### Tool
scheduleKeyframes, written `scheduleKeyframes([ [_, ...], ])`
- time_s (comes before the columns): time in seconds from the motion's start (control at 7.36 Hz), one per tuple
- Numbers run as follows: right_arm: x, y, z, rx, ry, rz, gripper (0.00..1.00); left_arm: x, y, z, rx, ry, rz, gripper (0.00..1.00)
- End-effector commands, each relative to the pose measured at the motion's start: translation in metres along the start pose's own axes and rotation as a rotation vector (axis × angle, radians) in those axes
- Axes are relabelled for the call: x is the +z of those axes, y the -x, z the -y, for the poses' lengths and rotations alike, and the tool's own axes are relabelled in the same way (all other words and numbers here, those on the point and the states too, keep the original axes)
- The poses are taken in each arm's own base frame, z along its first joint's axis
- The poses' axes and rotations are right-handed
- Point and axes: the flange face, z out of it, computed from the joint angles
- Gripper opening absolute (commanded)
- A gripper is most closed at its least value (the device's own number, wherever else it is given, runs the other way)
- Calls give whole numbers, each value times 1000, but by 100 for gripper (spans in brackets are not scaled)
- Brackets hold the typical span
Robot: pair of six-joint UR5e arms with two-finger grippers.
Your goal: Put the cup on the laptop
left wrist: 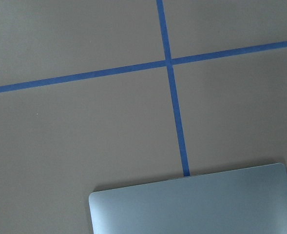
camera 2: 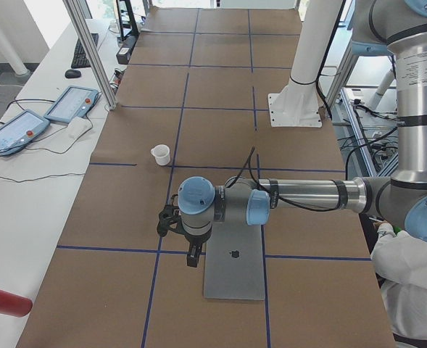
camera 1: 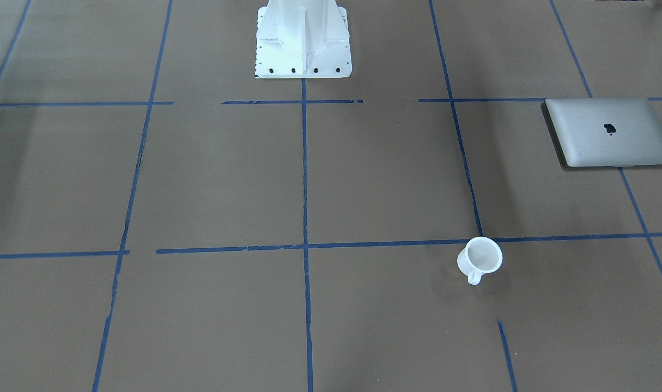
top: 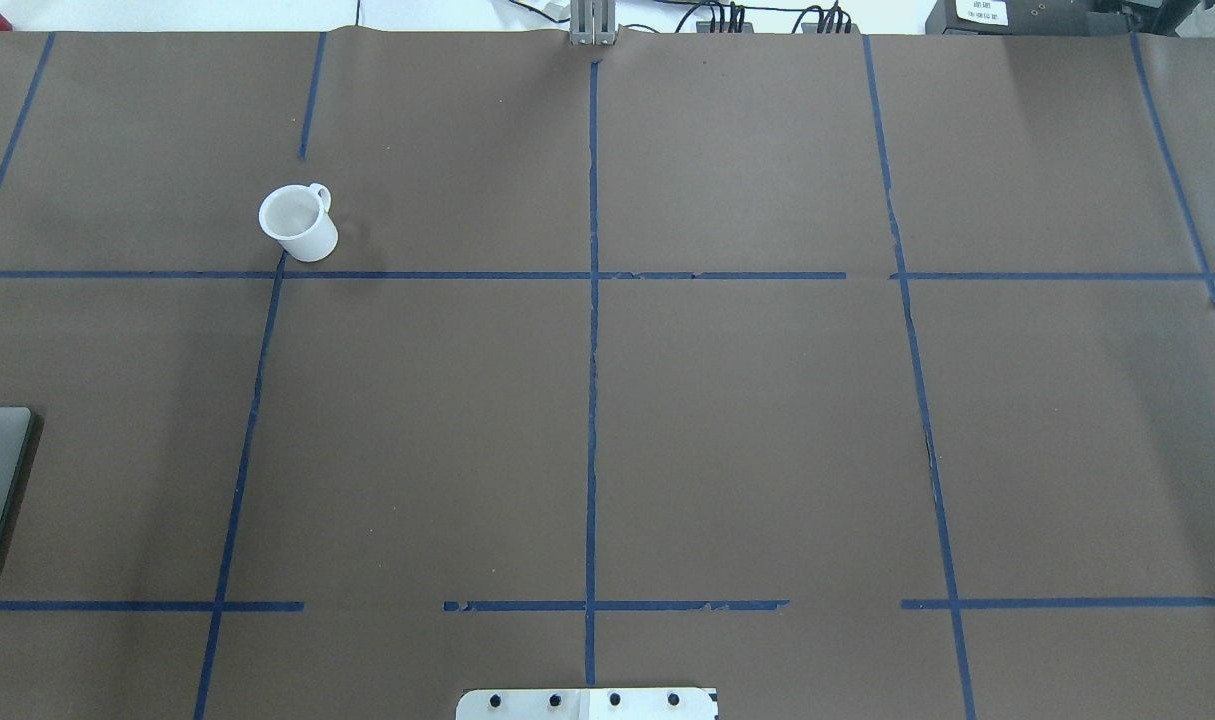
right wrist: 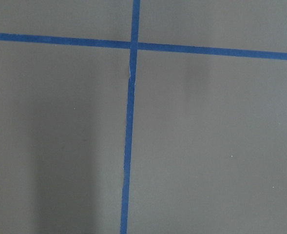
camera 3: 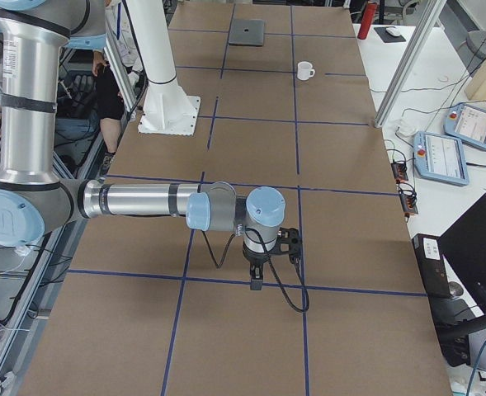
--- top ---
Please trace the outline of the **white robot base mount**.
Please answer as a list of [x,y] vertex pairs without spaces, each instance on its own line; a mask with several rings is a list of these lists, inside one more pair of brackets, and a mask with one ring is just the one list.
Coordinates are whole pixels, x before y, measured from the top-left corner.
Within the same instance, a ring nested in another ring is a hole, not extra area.
[[699,687],[475,688],[456,719],[717,719],[716,691]]

